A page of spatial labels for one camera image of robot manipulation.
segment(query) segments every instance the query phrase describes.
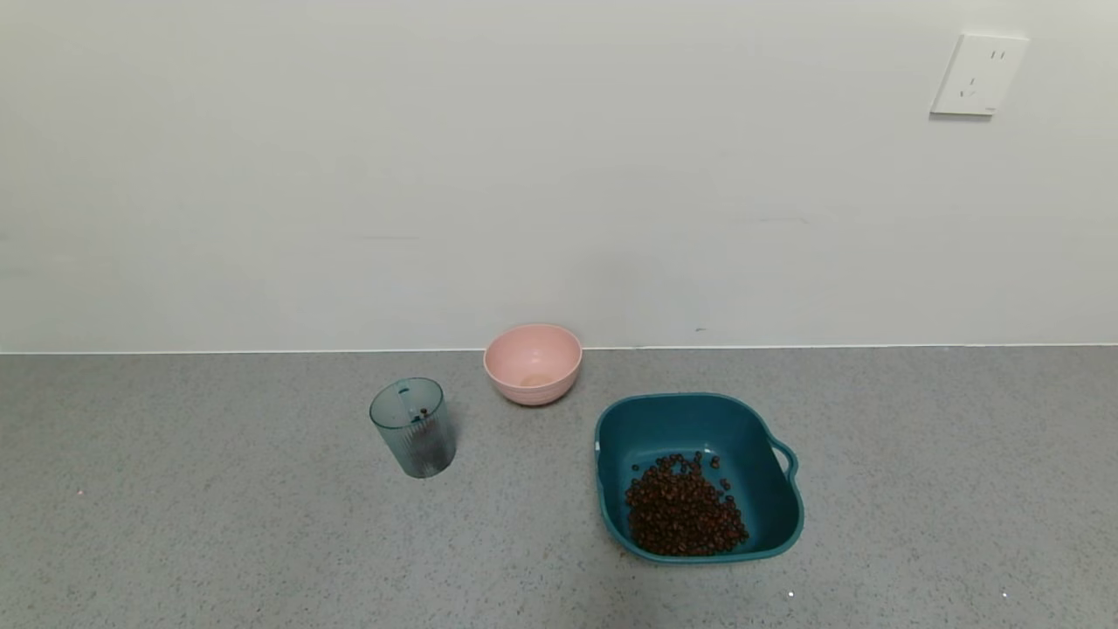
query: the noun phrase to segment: residue in bowl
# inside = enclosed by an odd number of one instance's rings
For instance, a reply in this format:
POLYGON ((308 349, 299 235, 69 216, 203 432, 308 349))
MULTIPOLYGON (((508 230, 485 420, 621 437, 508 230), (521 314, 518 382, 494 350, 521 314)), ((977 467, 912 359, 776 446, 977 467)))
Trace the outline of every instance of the residue in bowl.
POLYGON ((520 387, 541 387, 544 384, 551 384, 553 382, 555 379, 552 379, 547 374, 531 374, 529 377, 524 377, 520 381, 520 387))

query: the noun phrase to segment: bowl rim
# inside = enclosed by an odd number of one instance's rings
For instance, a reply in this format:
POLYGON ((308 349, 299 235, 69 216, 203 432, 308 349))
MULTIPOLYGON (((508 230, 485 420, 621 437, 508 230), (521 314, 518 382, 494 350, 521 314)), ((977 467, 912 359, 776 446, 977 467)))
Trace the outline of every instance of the bowl rim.
POLYGON ((601 520, 606 524, 606 530, 609 531, 609 534, 613 535, 614 540, 616 540, 617 543, 620 544, 626 551, 633 553, 634 555, 641 559, 651 561, 653 563, 672 564, 672 565, 735 563, 742 561, 765 560, 769 557, 775 557, 776 555, 786 552, 799 540, 800 533, 804 532, 804 501, 799 496, 799 488, 796 487, 796 471, 798 469, 799 469, 799 461, 797 460, 796 455, 792 451, 790 448, 785 446, 783 441, 773 437, 773 433, 769 432, 768 426, 765 423, 765 418, 762 418, 760 413, 758 413, 752 409, 752 407, 746 404, 745 402, 738 400, 737 398, 732 398, 730 395, 723 395, 721 393, 680 392, 680 393, 648 393, 645 395, 631 395, 628 398, 618 400, 617 402, 614 402, 613 404, 607 407, 606 410, 603 411, 600 416, 598 416, 598 423, 594 428, 594 473, 595 473, 594 476, 595 476, 595 482, 598 484, 598 509, 601 513, 601 520), (793 496, 796 497, 796 506, 799 508, 799 518, 797 518, 795 531, 793 531, 792 535, 789 535, 788 539, 779 546, 775 549, 769 549, 767 551, 726 554, 726 555, 710 555, 710 556, 702 555, 702 556, 682 556, 682 557, 672 555, 657 555, 655 553, 650 553, 648 551, 641 549, 639 546, 634 544, 632 540, 626 539, 624 535, 622 535, 622 532, 617 530, 613 521, 609 520, 609 514, 606 511, 606 488, 605 486, 601 485, 601 467, 600 467, 601 421, 606 419, 606 416, 608 416, 609 412, 613 411, 616 407, 619 407, 620 404, 627 402, 634 402, 636 400, 644 400, 650 398, 695 398, 695 397, 721 398, 723 400, 729 400, 730 402, 743 407, 747 411, 749 411, 757 418, 757 421, 760 422, 761 430, 765 431, 765 437, 768 439, 769 446, 779 450, 788 459, 788 469, 785 471, 785 479, 788 482, 788 487, 792 489, 793 496))
POLYGON ((539 390, 547 389, 549 387, 555 387, 556 383, 560 383, 560 382, 569 379, 575 372, 578 372, 578 369, 581 365, 582 365, 582 342, 578 341, 578 337, 575 336, 575 333, 568 331, 567 328, 565 328, 562 326, 557 326, 556 324, 521 324, 519 326, 513 326, 513 327, 509 328, 508 331, 505 331, 505 332, 496 335, 496 337, 494 337, 493 341, 491 341, 490 344, 489 344, 489 346, 485 349, 485 353, 482 354, 482 368, 485 369, 485 373, 489 375, 490 380, 492 380, 493 382, 498 383, 501 387, 505 387, 505 388, 509 388, 510 390, 522 391, 522 392, 539 391, 539 390), (551 381, 549 383, 537 384, 537 385, 532 385, 532 387, 521 387, 521 385, 517 385, 517 384, 510 384, 510 383, 508 383, 508 382, 505 382, 505 381, 503 381, 503 380, 494 377, 493 372, 491 372, 490 369, 489 369, 489 353, 490 353, 490 350, 493 350, 493 346, 502 337, 504 337, 509 333, 519 331, 521 328, 555 328, 557 331, 560 331, 560 332, 565 333, 567 336, 569 336, 571 339, 571 341, 575 342, 575 345, 578 347, 578 360, 575 361, 575 365, 567 373, 565 373, 562 377, 560 377, 560 378, 558 378, 558 379, 556 379, 556 380, 553 380, 553 381, 551 381))

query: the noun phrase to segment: clear plastic cup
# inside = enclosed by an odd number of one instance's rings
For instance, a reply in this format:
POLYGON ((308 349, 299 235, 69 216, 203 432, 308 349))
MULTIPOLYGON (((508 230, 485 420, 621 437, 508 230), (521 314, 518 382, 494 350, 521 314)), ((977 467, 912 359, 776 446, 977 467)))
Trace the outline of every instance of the clear plastic cup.
POLYGON ((372 399, 369 419, 404 474, 428 478, 454 460, 454 430, 443 388, 429 379, 405 379, 372 399))

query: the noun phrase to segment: baseboard line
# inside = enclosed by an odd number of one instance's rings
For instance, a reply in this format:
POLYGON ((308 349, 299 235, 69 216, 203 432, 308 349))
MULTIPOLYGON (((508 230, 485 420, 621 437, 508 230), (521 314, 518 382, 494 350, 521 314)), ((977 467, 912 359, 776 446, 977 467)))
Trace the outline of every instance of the baseboard line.
MULTIPOLYGON (((902 349, 1008 349, 1008 347, 1118 347, 1118 343, 1008 343, 1008 344, 888 344, 888 345, 636 345, 587 347, 586 352, 634 350, 726 351, 726 350, 902 350, 902 349)), ((436 352, 484 352, 484 347, 424 350, 227 350, 169 352, 0 352, 0 356, 168 356, 240 354, 416 354, 436 352)))

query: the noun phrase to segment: cup rim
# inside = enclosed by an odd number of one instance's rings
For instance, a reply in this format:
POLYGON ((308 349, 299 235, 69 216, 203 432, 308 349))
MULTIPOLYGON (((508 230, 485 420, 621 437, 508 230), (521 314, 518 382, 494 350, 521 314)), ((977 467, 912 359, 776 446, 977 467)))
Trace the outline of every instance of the cup rim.
POLYGON ((372 402, 369 403, 369 419, 372 421, 373 426, 376 426, 379 429, 383 429, 383 430, 401 430, 401 429, 414 427, 417 423, 419 423, 419 425, 426 423, 428 420, 434 421, 435 414, 438 413, 438 410, 443 408, 443 402, 445 400, 446 400, 446 394, 443 392, 443 385, 438 384, 437 382, 435 382, 435 381, 433 381, 430 379, 425 379, 423 377, 413 377, 413 378, 408 378, 408 379, 400 379, 400 380, 394 382, 392 384, 386 387, 385 389, 380 390, 380 392, 377 393, 377 395, 372 397, 372 402), (425 419, 421 419, 418 422, 408 422, 408 423, 406 423, 406 425, 404 425, 401 427, 389 427, 389 426, 385 426, 385 425, 378 422, 377 419, 372 417, 372 407, 373 407, 373 404, 377 403, 377 400, 380 400, 380 397, 385 395, 386 393, 389 393, 390 390, 395 390, 395 389, 399 388, 402 383, 410 382, 410 381, 426 381, 426 382, 429 382, 430 384, 435 385, 435 389, 438 390, 438 404, 435 404, 435 409, 432 412, 427 413, 427 417, 425 419))

